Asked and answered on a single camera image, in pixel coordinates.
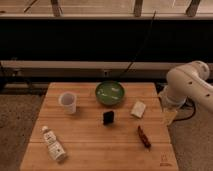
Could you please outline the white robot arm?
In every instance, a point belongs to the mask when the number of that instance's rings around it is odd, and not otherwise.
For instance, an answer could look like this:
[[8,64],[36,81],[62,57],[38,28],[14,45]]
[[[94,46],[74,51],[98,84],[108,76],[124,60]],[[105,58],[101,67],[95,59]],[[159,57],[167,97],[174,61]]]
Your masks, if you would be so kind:
[[202,61],[192,61],[168,71],[167,85],[158,94],[166,125],[174,121],[187,98],[213,112],[213,86],[206,82],[209,76],[209,66]]

